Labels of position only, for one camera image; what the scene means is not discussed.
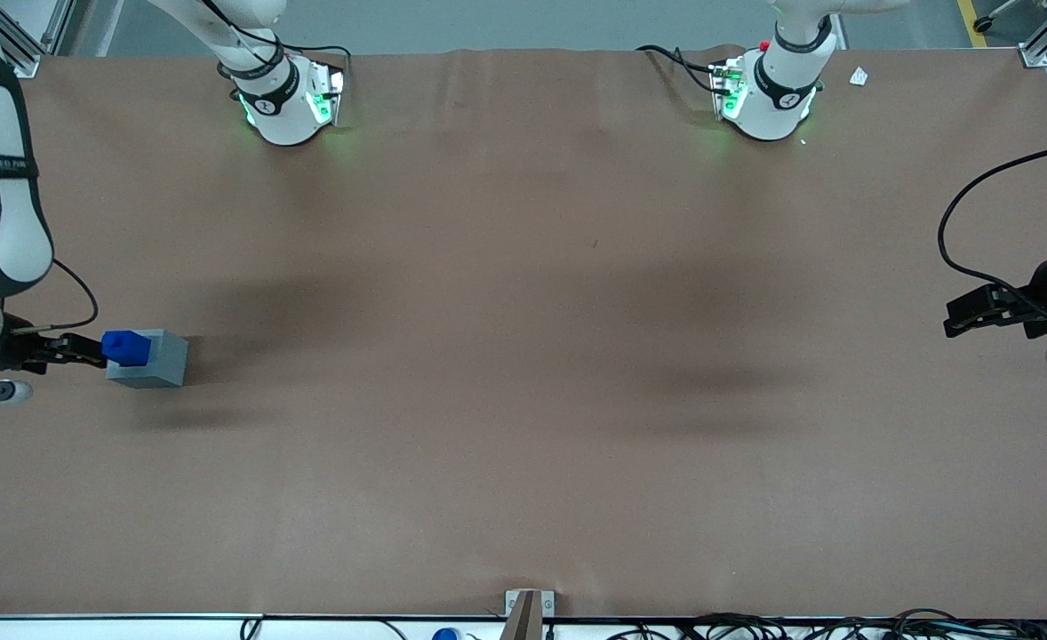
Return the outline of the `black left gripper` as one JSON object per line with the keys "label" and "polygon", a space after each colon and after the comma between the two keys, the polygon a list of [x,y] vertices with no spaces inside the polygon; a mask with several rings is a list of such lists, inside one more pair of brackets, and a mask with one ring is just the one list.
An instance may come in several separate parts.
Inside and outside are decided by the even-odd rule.
{"label": "black left gripper", "polygon": [[1011,289],[983,284],[946,304],[946,339],[976,329],[1012,324],[1023,324],[1028,339],[1046,335],[1047,259],[1035,267],[1025,286]]}

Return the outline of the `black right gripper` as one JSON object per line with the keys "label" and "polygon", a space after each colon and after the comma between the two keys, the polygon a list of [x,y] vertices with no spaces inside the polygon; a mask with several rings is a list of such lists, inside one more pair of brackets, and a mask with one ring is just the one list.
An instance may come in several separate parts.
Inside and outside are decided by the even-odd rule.
{"label": "black right gripper", "polygon": [[0,333],[0,372],[47,372],[48,365],[88,365],[106,367],[104,356],[91,357],[84,354],[57,353],[48,356],[48,344],[57,352],[101,352],[101,340],[88,339],[77,333],[62,333],[48,339],[40,332],[30,332],[35,326],[28,321],[3,314],[3,330]]}

